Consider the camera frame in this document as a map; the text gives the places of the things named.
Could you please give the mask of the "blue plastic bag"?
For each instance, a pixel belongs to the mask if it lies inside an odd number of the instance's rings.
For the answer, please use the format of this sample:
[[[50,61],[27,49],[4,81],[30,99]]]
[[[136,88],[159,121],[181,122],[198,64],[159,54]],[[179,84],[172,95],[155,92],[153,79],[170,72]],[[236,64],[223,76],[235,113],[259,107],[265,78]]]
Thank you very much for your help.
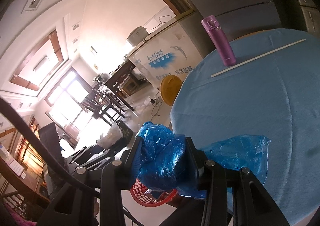
[[[148,121],[140,128],[138,136],[142,138],[138,174],[142,184],[154,191],[176,189],[183,197],[205,198],[205,191],[197,190],[195,176],[187,171],[183,134],[175,134],[162,124]],[[265,136],[244,134],[215,142],[202,150],[208,159],[225,169],[239,171],[242,167],[249,168],[264,184],[269,143]]]

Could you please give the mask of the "red mesh trash basket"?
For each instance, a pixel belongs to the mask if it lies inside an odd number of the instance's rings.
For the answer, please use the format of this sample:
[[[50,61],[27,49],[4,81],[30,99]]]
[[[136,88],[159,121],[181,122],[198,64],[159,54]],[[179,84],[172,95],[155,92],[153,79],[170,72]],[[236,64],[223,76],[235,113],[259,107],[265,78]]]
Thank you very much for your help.
[[[170,203],[177,195],[177,190],[155,191],[143,185],[139,179],[131,186],[132,198],[141,206],[154,208]]]

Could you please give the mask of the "dark wooden table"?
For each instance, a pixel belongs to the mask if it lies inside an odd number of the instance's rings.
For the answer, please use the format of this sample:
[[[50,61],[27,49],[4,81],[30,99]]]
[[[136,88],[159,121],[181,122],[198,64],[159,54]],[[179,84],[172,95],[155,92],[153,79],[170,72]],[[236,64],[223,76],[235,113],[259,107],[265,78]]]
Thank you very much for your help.
[[[135,76],[133,73],[135,68],[130,60],[126,60],[105,83],[107,88],[131,111],[135,109],[126,101],[126,96],[133,95],[147,82],[146,78],[138,79]]]

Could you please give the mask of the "yellow round stool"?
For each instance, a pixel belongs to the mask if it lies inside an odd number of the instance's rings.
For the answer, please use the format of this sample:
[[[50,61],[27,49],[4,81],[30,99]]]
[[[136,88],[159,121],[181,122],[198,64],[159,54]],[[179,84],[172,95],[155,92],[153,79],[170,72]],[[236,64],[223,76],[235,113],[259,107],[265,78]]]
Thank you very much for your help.
[[[167,105],[173,106],[182,84],[181,79],[175,75],[168,75],[162,79],[160,93],[163,101]]]

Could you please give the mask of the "blue tablecloth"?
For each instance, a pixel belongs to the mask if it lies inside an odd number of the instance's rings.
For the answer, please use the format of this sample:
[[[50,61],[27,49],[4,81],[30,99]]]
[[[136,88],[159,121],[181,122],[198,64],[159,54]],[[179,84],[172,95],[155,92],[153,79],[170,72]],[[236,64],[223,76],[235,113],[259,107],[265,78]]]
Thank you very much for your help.
[[[186,77],[170,118],[197,148],[242,134],[270,140],[265,188],[290,224],[319,207],[319,38],[278,28],[231,42],[237,62],[306,41],[227,69],[217,52]]]

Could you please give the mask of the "white thin stick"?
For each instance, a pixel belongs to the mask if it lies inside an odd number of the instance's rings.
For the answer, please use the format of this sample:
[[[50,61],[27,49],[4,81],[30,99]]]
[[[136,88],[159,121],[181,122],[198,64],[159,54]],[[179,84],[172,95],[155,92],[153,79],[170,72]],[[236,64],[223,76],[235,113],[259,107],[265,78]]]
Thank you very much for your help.
[[[278,51],[281,51],[281,50],[283,50],[283,49],[287,49],[287,48],[289,48],[289,47],[291,47],[291,46],[297,45],[297,44],[302,43],[302,42],[304,42],[304,41],[306,41],[306,39],[300,39],[300,40],[297,40],[297,41],[295,41],[295,42],[289,43],[289,44],[287,44],[287,45],[278,47],[278,48],[276,48],[276,49],[274,49],[274,50],[271,50],[271,51],[268,51],[268,52],[266,52],[266,53],[263,53],[263,54],[261,54],[261,55],[259,55],[259,56],[256,56],[256,57],[254,57],[254,58],[251,58],[251,59],[249,59],[249,60],[246,60],[246,61],[244,61],[244,62],[242,62],[242,63],[239,63],[239,64],[236,64],[236,65],[234,65],[234,66],[231,66],[231,67],[229,67],[229,68],[227,68],[227,69],[225,69],[225,70],[222,70],[222,71],[219,71],[219,72],[217,72],[217,73],[214,73],[214,74],[211,75],[211,78],[217,77],[217,76],[222,75],[222,74],[224,74],[224,73],[226,73],[226,72],[228,72],[228,71],[234,70],[234,69],[236,69],[236,68],[238,68],[238,67],[240,67],[240,66],[244,66],[244,65],[246,65],[246,64],[249,64],[249,63],[251,63],[251,62],[254,62],[254,61],[258,60],[258,59],[264,58],[264,57],[269,56],[269,55],[271,55],[271,54],[274,54],[274,53],[276,53],[276,52],[278,52]]]

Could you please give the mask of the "white chest freezer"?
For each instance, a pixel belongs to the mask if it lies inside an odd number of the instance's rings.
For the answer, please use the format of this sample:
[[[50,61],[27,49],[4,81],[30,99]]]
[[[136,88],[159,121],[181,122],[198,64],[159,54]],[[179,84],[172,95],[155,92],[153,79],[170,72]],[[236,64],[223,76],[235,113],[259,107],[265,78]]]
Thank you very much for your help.
[[[205,57],[205,34],[199,12],[185,12],[147,36],[126,58],[159,90],[166,76],[185,80]]]

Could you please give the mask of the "purple thermos bottle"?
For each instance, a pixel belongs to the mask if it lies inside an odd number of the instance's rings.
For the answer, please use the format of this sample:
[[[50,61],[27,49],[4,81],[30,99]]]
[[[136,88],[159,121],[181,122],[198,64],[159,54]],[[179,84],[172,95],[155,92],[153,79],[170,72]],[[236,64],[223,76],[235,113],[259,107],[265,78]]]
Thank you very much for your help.
[[[216,47],[224,66],[235,65],[236,57],[217,19],[213,15],[210,15],[202,19],[201,24]]]

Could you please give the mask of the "white rice cooker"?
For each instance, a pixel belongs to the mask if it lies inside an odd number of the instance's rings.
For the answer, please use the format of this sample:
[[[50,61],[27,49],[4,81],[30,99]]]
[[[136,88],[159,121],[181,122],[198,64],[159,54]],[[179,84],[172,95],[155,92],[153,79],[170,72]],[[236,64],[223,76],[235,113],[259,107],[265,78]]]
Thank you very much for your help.
[[[127,37],[127,41],[133,47],[137,46],[141,41],[143,41],[149,33],[145,27],[139,26],[135,28]]]

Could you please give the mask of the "silver two-door refrigerator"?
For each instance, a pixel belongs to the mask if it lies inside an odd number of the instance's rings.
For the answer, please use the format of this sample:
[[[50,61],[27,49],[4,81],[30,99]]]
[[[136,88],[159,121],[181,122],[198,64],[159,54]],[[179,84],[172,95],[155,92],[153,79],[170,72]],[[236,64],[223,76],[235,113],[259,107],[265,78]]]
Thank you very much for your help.
[[[301,28],[319,37],[319,9],[313,0],[293,0],[293,4]]]

